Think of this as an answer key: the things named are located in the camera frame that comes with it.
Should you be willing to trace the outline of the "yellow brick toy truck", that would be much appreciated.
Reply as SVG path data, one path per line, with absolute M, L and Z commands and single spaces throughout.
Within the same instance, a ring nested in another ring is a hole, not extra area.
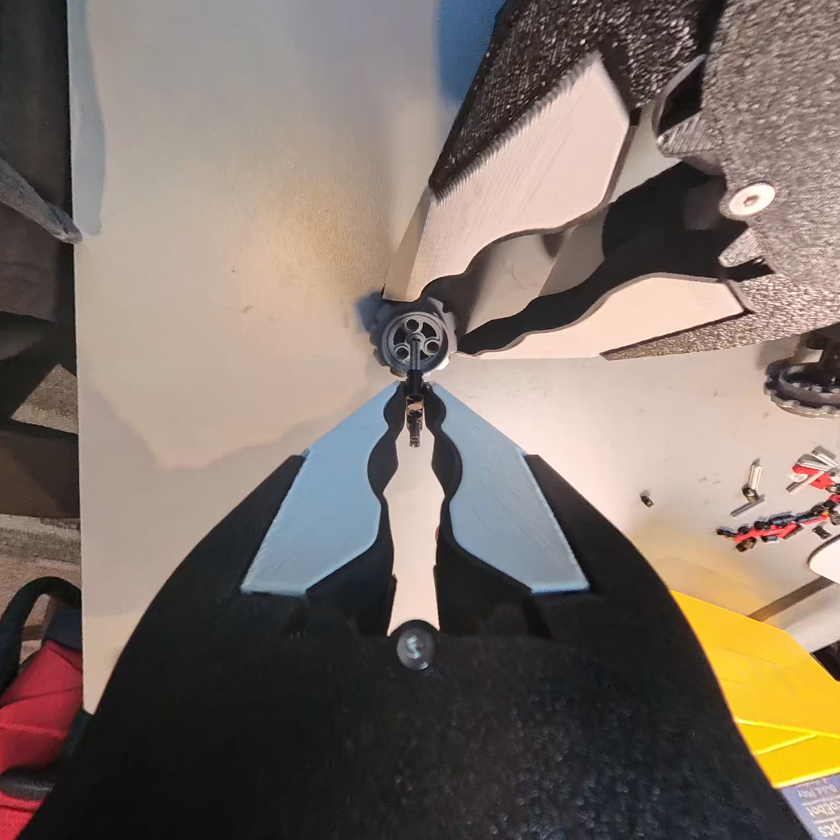
M 840 419 L 840 324 L 800 337 L 790 360 L 765 369 L 765 397 L 800 419 Z

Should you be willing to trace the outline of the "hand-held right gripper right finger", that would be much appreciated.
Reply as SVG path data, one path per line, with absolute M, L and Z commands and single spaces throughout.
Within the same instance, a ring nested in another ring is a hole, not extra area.
M 549 638 L 537 600 L 588 595 L 588 578 L 527 452 L 441 386 L 425 386 L 425 421 L 444 491 L 434 568 L 441 633 L 473 638 L 501 621 Z

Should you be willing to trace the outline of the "yellow storage bin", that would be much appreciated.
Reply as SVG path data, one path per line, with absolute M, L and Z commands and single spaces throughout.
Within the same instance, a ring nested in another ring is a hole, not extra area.
M 840 774 L 840 686 L 788 633 L 671 592 L 777 790 Z

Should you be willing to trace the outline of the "pile of small brick parts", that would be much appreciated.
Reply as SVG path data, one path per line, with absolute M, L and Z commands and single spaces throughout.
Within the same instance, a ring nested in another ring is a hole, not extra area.
M 824 448 L 813 448 L 810 452 L 804 452 L 796 461 L 784 492 L 796 496 L 804 491 L 816 491 L 821 492 L 818 503 L 804 511 L 778 511 L 761 519 L 747 519 L 745 515 L 739 518 L 741 526 L 717 527 L 714 536 L 730 540 L 734 550 L 741 555 L 757 550 L 761 543 L 784 543 L 806 530 L 810 530 L 818 540 L 830 540 L 832 538 L 830 527 L 840 526 L 838 479 L 840 479 L 838 455 Z

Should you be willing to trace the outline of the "blue printed booklet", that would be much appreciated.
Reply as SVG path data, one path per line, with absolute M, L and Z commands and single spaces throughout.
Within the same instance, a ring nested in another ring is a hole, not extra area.
M 790 809 L 816 840 L 840 839 L 840 776 L 800 782 L 782 790 Z

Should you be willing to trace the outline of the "pale grey desk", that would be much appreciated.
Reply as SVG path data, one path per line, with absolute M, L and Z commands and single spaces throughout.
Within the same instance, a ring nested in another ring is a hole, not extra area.
M 380 289 L 501 3 L 71 3 L 85 706 L 192 547 L 394 377 Z M 838 423 L 782 412 L 790 344 L 663 360 L 454 360 L 440 384 L 592 500 L 679 595 L 761 612 L 818 538 L 739 555 Z

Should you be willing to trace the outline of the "white oval board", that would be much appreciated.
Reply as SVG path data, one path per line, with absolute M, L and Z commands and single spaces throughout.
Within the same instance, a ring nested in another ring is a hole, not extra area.
M 840 536 L 832 536 L 810 551 L 808 570 L 832 583 L 840 583 Z

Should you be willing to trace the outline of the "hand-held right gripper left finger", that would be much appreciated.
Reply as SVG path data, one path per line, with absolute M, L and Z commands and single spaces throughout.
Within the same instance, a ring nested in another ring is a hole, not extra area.
M 394 536 L 385 503 L 405 431 L 394 384 L 302 452 L 242 592 L 301 600 L 385 634 L 394 615 Z

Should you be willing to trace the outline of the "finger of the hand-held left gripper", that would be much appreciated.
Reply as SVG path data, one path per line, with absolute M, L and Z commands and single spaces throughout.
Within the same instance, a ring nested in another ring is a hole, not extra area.
M 563 318 L 566 324 L 553 329 L 517 328 L 501 349 L 491 349 L 492 337 L 476 337 L 473 346 L 464 337 L 459 354 L 512 362 L 596 360 L 745 314 L 749 306 L 729 281 L 643 277 L 610 289 L 575 322 Z
M 631 136 L 630 107 L 599 53 L 583 56 L 487 154 L 425 188 L 388 269 L 382 297 L 420 299 L 492 243 L 556 233 L 603 210 Z

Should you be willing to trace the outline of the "red and black backpack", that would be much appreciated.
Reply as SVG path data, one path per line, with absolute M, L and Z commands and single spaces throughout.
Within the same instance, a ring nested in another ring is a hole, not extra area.
M 22 662 L 25 629 L 40 596 L 56 612 Z M 25 583 L 0 621 L 0 839 L 14 840 L 56 785 L 68 740 L 84 718 L 80 590 L 45 576 Z

